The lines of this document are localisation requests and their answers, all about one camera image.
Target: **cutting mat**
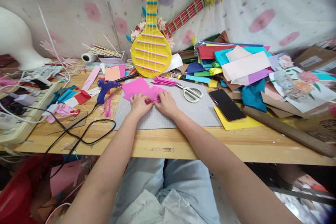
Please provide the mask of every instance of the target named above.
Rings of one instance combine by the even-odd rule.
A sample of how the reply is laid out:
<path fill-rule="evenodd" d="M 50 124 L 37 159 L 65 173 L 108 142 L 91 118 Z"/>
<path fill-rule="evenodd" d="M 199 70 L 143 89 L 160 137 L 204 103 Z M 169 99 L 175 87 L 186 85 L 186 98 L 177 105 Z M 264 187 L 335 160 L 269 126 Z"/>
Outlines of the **cutting mat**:
<path fill-rule="evenodd" d="M 198 88 L 203 92 L 203 98 L 197 103 L 188 102 L 183 96 L 183 90 L 176 86 L 166 86 L 160 85 L 163 89 L 171 92 L 171 95 L 176 101 L 176 104 L 180 110 L 182 110 L 187 116 L 194 120 L 197 124 L 202 127 L 211 127 L 211 126 L 221 126 L 221 122 L 214 110 L 216 106 L 210 96 L 207 93 L 203 84 L 186 82 L 183 80 L 177 80 L 181 85 L 187 87 Z M 126 80 L 125 83 L 134 81 L 134 79 Z M 145 79 L 150 87 L 153 86 L 151 81 L 153 79 Z M 124 121 L 125 117 L 131 110 L 131 103 L 123 98 L 125 92 L 122 91 L 118 109 L 115 115 L 115 122 L 117 123 L 114 130 L 118 130 L 121 126 L 121 123 Z M 160 129 L 160 128 L 177 128 L 176 124 L 167 116 L 163 115 L 160 111 L 156 109 L 155 106 L 144 115 L 138 125 L 137 130 L 149 130 L 149 129 Z"/>

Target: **phone screen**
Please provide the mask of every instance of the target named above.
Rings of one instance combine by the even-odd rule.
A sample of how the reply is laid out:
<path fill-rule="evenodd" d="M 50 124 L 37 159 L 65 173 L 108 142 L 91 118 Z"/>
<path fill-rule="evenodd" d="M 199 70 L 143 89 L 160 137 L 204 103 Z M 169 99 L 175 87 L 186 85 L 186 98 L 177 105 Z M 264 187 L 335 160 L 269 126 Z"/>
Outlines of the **phone screen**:
<path fill-rule="evenodd" d="M 209 92 L 209 95 L 228 121 L 246 118 L 246 115 L 223 89 Z"/>

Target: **paper guitar model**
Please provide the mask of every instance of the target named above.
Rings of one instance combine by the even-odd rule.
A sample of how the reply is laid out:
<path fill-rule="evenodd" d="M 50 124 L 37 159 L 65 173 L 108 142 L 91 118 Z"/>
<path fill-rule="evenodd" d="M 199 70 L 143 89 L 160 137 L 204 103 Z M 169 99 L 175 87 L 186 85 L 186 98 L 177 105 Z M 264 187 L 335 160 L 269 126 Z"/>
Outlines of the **paper guitar model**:
<path fill-rule="evenodd" d="M 169 67 L 172 52 L 165 36 L 156 26 L 158 0 L 146 1 L 146 27 L 133 42 L 131 56 L 142 76 L 154 78 Z"/>

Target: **jeans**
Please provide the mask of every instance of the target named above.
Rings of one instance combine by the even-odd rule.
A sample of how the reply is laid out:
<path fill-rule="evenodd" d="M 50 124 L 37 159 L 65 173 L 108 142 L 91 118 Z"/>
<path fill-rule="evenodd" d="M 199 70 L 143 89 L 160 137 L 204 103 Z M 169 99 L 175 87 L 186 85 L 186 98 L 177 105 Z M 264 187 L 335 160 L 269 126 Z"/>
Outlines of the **jeans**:
<path fill-rule="evenodd" d="M 161 204 L 175 189 L 208 224 L 219 224 L 219 214 L 208 168 L 200 160 L 130 159 L 115 200 L 110 223 L 146 189 Z"/>

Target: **hand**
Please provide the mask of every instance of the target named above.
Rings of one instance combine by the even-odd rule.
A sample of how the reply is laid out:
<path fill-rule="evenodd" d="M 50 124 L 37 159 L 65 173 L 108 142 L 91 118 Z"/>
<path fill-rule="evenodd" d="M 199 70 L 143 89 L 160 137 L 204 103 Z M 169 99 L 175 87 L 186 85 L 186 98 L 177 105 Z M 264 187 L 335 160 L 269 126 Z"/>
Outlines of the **hand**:
<path fill-rule="evenodd" d="M 130 102 L 132 105 L 130 114 L 132 114 L 132 116 L 138 117 L 139 119 L 145 115 L 154 105 L 153 100 L 149 96 L 144 96 L 141 93 L 132 96 Z"/>
<path fill-rule="evenodd" d="M 162 114 L 173 118 L 180 113 L 180 110 L 176 106 L 176 102 L 170 92 L 160 92 L 158 96 L 160 97 L 161 104 L 154 101 L 154 105 Z"/>

